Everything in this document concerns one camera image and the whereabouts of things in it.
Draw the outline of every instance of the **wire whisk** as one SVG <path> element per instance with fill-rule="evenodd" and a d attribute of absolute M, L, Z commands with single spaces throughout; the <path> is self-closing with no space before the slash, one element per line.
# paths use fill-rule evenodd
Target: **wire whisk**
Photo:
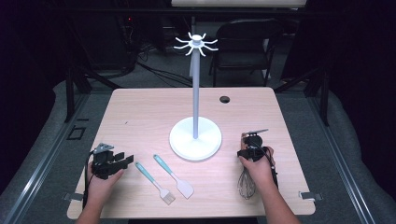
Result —
<path fill-rule="evenodd" d="M 244 199 L 250 199 L 256 192 L 256 184 L 251 178 L 250 173 L 248 172 L 248 169 L 246 167 L 244 167 L 244 171 L 242 172 L 241 176 L 239 176 L 238 190 L 239 194 Z"/>

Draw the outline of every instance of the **person's right arm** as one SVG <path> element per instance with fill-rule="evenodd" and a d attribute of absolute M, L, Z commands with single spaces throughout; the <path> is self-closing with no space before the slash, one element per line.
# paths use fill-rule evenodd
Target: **person's right arm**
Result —
<path fill-rule="evenodd" d="M 273 154 L 274 150 L 270 147 L 269 149 L 270 153 Z M 239 160 L 248 169 L 257 190 L 262 196 L 267 222 L 269 224 L 300 223 L 277 189 L 267 158 L 262 157 L 258 161 L 253 162 L 240 156 Z"/>

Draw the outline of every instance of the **table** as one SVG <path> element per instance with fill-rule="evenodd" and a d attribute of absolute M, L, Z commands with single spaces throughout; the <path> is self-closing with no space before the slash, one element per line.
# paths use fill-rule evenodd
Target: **table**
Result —
<path fill-rule="evenodd" d="M 306 0 L 172 0 L 173 7 L 304 7 Z"/>
<path fill-rule="evenodd" d="M 221 96 L 230 97 L 228 104 Z M 200 116 L 211 119 L 220 128 L 219 151 L 205 161 L 185 161 L 169 144 L 169 133 L 180 120 L 192 116 L 192 89 L 118 89 L 108 103 L 106 113 L 92 145 L 114 146 L 115 153 L 134 154 L 157 182 L 176 199 L 167 205 L 159 191 L 130 164 L 103 209 L 108 218 L 193 218 L 264 216 L 258 193 L 243 199 L 237 182 L 243 167 L 236 157 L 241 133 L 269 129 L 260 133 L 263 144 L 275 151 L 280 193 L 296 215 L 311 215 L 314 203 L 299 197 L 309 188 L 298 161 L 274 91 L 270 88 L 201 88 Z M 187 200 L 177 190 L 176 181 L 152 158 L 158 154 L 175 174 L 194 187 Z M 83 175 L 76 192 L 84 190 Z M 67 215 L 77 218 L 82 202 L 70 203 Z"/>

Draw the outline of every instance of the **person's left hand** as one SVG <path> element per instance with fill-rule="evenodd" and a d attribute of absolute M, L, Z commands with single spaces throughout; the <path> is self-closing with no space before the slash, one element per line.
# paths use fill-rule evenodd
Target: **person's left hand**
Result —
<path fill-rule="evenodd" d="M 103 207 L 113 191 L 114 185 L 122 177 L 124 170 L 119 170 L 108 179 L 101 179 L 92 173 L 92 162 L 88 164 L 88 180 L 91 179 L 88 188 L 88 204 L 96 204 Z"/>

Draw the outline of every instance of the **blue handle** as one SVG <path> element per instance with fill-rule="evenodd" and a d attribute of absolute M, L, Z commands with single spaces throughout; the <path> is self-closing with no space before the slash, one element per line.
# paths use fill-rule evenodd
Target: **blue handle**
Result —
<path fill-rule="evenodd" d="M 161 159 L 161 157 L 160 157 L 159 155 L 156 155 L 156 154 L 155 154 L 153 157 L 154 157 L 154 160 L 155 160 L 156 162 L 158 162 L 158 164 L 160 164 L 161 167 L 162 167 L 166 172 L 168 172 L 169 175 L 173 173 L 173 172 L 171 171 L 171 168 L 169 168 L 169 166 L 166 165 L 166 163 L 163 161 L 163 159 Z"/>
<path fill-rule="evenodd" d="M 149 172 L 142 166 L 142 164 L 140 164 L 140 162 L 137 161 L 134 165 L 137 167 L 137 169 L 138 169 L 140 172 L 142 172 L 142 174 L 143 174 L 145 177 L 147 177 L 147 178 L 149 179 L 149 181 L 154 182 L 154 178 L 152 178 L 152 176 L 151 176 L 151 175 L 149 174 Z"/>

